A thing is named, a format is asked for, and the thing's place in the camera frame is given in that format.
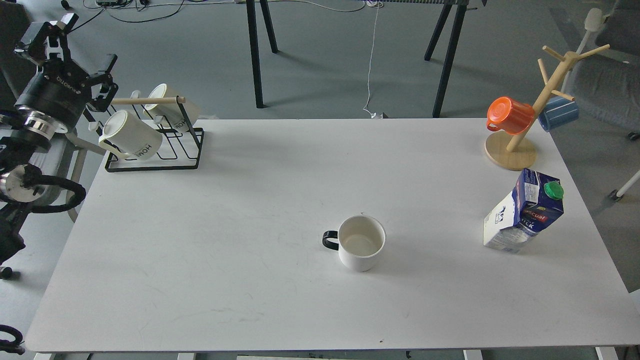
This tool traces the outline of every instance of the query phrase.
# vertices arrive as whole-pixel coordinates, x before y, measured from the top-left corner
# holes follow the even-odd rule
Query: chair wheel
[[[9,266],[0,266],[0,279],[8,280],[11,279],[13,275],[13,270]]]
[[[618,189],[615,189],[611,193],[609,193],[609,198],[615,202],[618,202],[620,201],[620,199],[624,197],[624,195],[618,196],[617,194],[618,194]]]

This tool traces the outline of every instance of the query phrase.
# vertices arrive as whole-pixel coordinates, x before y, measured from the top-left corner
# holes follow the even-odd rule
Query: table leg
[[[195,360],[196,353],[194,352],[181,352],[178,353],[178,360]]]
[[[43,354],[41,352],[37,352],[36,356],[33,357],[33,360],[53,360],[55,354]]]
[[[612,347],[596,347],[598,360],[618,360],[616,349]]]
[[[449,39],[447,54],[445,55],[445,58],[444,58],[444,66],[442,68],[442,75],[440,76],[438,93],[436,94],[436,103],[433,105],[434,118],[440,117],[440,110],[442,109],[444,94],[447,91],[449,75],[451,74],[451,67],[453,66],[453,58],[456,56],[458,39],[460,38],[460,31],[462,30],[462,22],[465,20],[466,12],[467,12],[466,5],[458,5],[458,9],[456,9],[456,17],[453,20],[453,29],[451,30],[451,38]]]
[[[255,25],[255,1],[246,0],[246,18],[249,26],[249,46],[251,47],[251,65],[253,67],[253,89],[255,90],[255,107],[263,109],[262,78],[260,77],[260,52],[258,51],[258,31]]]
[[[264,24],[267,26],[267,36],[269,37],[269,44],[271,45],[271,52],[278,53],[278,44],[276,44],[276,35],[273,33],[273,23],[271,22],[271,13],[269,12],[269,3],[266,0],[260,1],[260,7],[262,8],[262,16],[264,17]]]
[[[465,354],[465,360],[482,360],[482,352],[480,350],[462,350]]]
[[[438,39],[440,38],[442,29],[444,29],[444,24],[445,22],[447,22],[447,17],[449,16],[449,12],[451,11],[451,6],[452,5],[445,5],[440,12],[438,23],[436,24],[436,28],[433,30],[431,40],[429,41],[429,46],[427,46],[427,51],[424,53],[425,61],[431,60],[431,55],[433,55],[433,51],[436,49]]]

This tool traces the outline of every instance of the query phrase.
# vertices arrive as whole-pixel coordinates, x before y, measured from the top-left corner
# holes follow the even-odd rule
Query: gray chair
[[[632,61],[590,56],[576,64],[566,92],[576,97],[580,111],[634,131],[629,137],[635,140],[640,137],[640,1],[618,0],[604,19],[595,44],[609,44]]]

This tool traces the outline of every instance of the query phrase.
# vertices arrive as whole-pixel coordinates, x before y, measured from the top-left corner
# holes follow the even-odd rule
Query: black mug handle
[[[338,250],[338,243],[334,243],[333,241],[327,240],[327,239],[337,239],[337,238],[338,238],[338,232],[329,230],[322,235],[322,245],[332,250]]]

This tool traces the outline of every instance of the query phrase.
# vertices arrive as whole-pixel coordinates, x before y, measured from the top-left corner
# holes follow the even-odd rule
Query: black table leg
[[[442,102],[444,101],[444,93],[447,91],[447,84],[449,83],[449,75],[451,74],[451,67],[453,66],[453,58],[456,56],[458,39],[460,38],[460,31],[462,30],[462,22],[465,20],[466,12],[467,12],[466,5],[458,5],[458,9],[456,10],[456,17],[453,20],[453,29],[451,30],[449,47],[447,48],[447,54],[445,55],[445,58],[444,58],[444,66],[442,69],[442,75],[440,76],[438,93],[436,94],[436,103],[433,105],[433,117],[440,117],[440,110],[442,109]]]
[[[271,45],[271,52],[276,54],[278,52],[278,44],[276,44],[276,35],[273,33],[273,23],[271,23],[271,13],[269,12],[269,3],[267,0],[261,0],[260,6],[262,7],[262,16],[264,17],[264,24],[267,26],[267,35],[269,36],[269,44]]]
[[[249,46],[251,47],[251,65],[253,67],[253,88],[255,89],[255,107],[258,109],[263,109],[265,106],[262,103],[262,78],[260,77],[260,52],[258,51],[258,31],[255,25],[254,0],[246,0],[246,18],[247,18],[247,24],[249,26]]]
[[[427,51],[424,53],[425,61],[431,60],[431,55],[433,55],[433,51],[436,48],[438,39],[440,38],[440,34],[442,33],[442,29],[444,29],[444,23],[447,22],[447,17],[449,16],[450,11],[451,11],[451,5],[445,5],[442,8],[442,11],[440,12],[440,17],[438,18],[438,23],[436,24],[436,28],[433,30],[431,41],[429,41],[429,46],[427,47]]]

